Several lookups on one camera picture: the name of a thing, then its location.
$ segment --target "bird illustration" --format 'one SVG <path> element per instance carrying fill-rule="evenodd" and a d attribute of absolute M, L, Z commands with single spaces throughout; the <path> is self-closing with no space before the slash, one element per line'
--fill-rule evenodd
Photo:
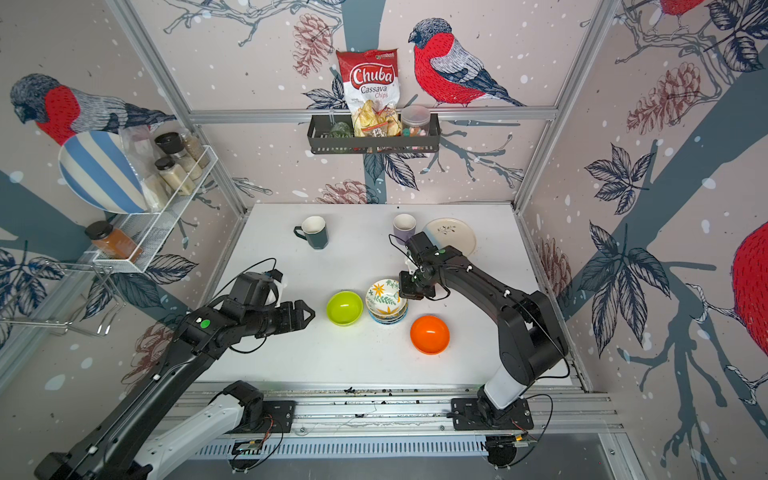
<path fill-rule="evenodd" d="M 647 3 L 653 3 L 657 7 L 661 8 L 661 16 L 658 20 L 656 20 L 656 23 L 650 31 L 656 31 L 656 25 L 661 22 L 661 18 L 665 15 L 675 15 L 677 17 L 677 30 L 672 32 L 672 35 L 675 35 L 681 30 L 688 29 L 688 25 L 683 25 L 681 23 L 680 17 L 684 13 L 687 13 L 689 10 L 691 10 L 693 7 L 700 5 L 703 1 L 704 0 L 643 0 L 642 2 L 629 7 L 627 11 L 631 12 L 636 8 L 646 5 Z"/>
<path fill-rule="evenodd" d="M 458 43 L 451 25 L 442 18 L 426 18 L 413 28 L 416 81 L 437 100 L 437 105 L 462 104 L 480 98 L 497 98 L 522 107 L 507 89 L 485 70 L 479 58 Z"/>
<path fill-rule="evenodd" d="M 699 293 L 704 312 L 695 319 L 702 323 L 707 319 L 709 310 L 729 316 L 741 323 L 758 347 L 768 355 L 768 222 L 750 233 L 736 250 L 731 269 L 733 277 L 733 299 L 736 304 L 732 309 L 721 309 L 711 305 L 704 298 L 701 286 L 686 283 Z M 757 380 L 747 380 L 735 366 L 728 365 L 750 390 L 750 398 L 742 399 L 749 405 L 757 404 L 757 387 L 768 382 L 768 373 Z"/>
<path fill-rule="evenodd" d="M 137 107 L 117 97 L 84 93 L 39 73 L 27 75 L 13 85 L 11 103 L 23 124 L 34 120 L 40 130 L 60 145 L 83 131 L 117 133 L 120 127 L 176 119 L 174 115 Z"/>

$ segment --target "wall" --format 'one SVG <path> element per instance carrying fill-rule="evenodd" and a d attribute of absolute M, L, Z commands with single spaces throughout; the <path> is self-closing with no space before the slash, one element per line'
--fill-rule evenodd
<path fill-rule="evenodd" d="M 45 74 L 66 88 L 89 95 L 110 95 L 139 108 L 169 111 L 101 2 L 51 3 L 44 8 L 26 2 L 7 4 L 0 39 L 0 91 L 6 94 L 27 75 Z M 47 270 L 40 288 L 25 289 L 22 300 L 8 306 L 15 289 L 25 285 L 23 273 L 33 271 L 41 257 L 79 258 L 90 244 L 84 226 L 104 219 L 104 212 L 80 200 L 61 179 L 57 141 L 65 137 L 55 132 L 66 131 L 69 120 L 61 118 L 62 111 L 48 110 L 50 121 L 42 121 L 44 126 L 35 124 L 33 120 L 42 120 L 39 115 L 45 114 L 41 113 L 44 104 L 35 103 L 35 98 L 46 98 L 50 92 L 38 90 L 34 82 L 18 85 L 24 86 L 21 90 L 26 97 L 6 96 L 0 102 L 4 149 L 0 160 L 0 307 L 20 315 L 31 312 L 62 276 L 56 269 Z M 25 105 L 29 107 L 26 114 Z M 107 127 L 98 123 L 104 111 L 79 107 L 81 121 L 94 129 Z M 20 122 L 33 114 L 38 116 Z M 68 450 L 118 404 L 162 353 L 175 323 L 200 302 L 235 218 L 215 182 L 208 179 L 153 262 L 150 276 L 114 277 L 131 305 L 120 311 L 107 337 L 67 333 L 43 342 L 0 396 L 4 476 L 31 478 L 44 452 Z M 85 328 L 95 329 L 114 305 L 108 298 L 96 299 L 103 301 L 94 302 L 96 306 L 89 312 L 93 316 L 80 323 Z M 14 342 L 20 328 L 0 326 L 0 355 L 2 346 Z"/>
<path fill-rule="evenodd" d="M 620 7 L 525 224 L 648 477 L 758 478 L 768 5 L 661 5 Z"/>
<path fill-rule="evenodd" d="M 345 108 L 334 51 L 370 48 L 398 49 L 400 106 L 434 106 L 440 92 L 418 83 L 409 43 L 412 30 L 427 18 L 445 19 L 469 52 L 462 61 L 476 57 L 508 91 L 507 101 L 478 99 L 470 105 L 510 105 L 512 99 L 553 105 L 596 4 L 157 0 L 135 7 L 190 108 L 238 110 Z M 331 190 L 354 201 L 362 194 L 363 201 L 376 204 L 511 200 L 543 127 L 543 121 L 444 122 L 439 156 L 311 157 L 305 124 L 204 130 L 227 149 L 224 161 L 242 179 L 243 201 L 250 206 L 313 202 L 335 197 Z M 286 171 L 289 165 L 298 169 Z"/>

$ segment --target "black lid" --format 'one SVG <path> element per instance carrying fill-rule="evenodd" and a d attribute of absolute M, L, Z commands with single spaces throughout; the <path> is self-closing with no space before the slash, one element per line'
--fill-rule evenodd
<path fill-rule="evenodd" d="M 112 233 L 112 230 L 114 230 L 114 227 L 111 223 L 106 220 L 99 220 L 85 227 L 85 234 L 91 240 L 101 240 Z"/>
<path fill-rule="evenodd" d="M 171 157 L 162 157 L 154 161 L 154 166 L 157 167 L 158 170 L 168 170 L 175 164 L 176 162 Z"/>
<path fill-rule="evenodd" d="M 181 135 L 175 131 L 162 134 L 154 139 L 154 143 L 166 154 L 177 154 L 184 149 L 184 144 L 181 143 Z"/>

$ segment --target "orange spice jar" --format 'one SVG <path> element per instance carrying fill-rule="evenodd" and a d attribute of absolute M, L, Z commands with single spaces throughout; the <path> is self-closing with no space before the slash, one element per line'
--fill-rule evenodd
<path fill-rule="evenodd" d="M 144 249 L 136 247 L 136 242 L 123 230 L 113 227 L 111 223 L 105 220 L 99 220 L 88 225 L 85 234 L 88 235 L 96 248 L 110 258 L 126 260 L 130 257 L 131 262 L 136 263 L 136 259 L 144 252 Z"/>

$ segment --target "stack of bowls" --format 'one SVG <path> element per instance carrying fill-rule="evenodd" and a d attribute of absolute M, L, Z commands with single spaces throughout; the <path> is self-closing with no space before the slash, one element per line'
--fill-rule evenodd
<path fill-rule="evenodd" d="M 408 312 L 408 300 L 400 298 L 400 283 L 385 278 L 371 285 L 366 293 L 366 306 L 371 317 L 384 325 L 402 320 Z"/>

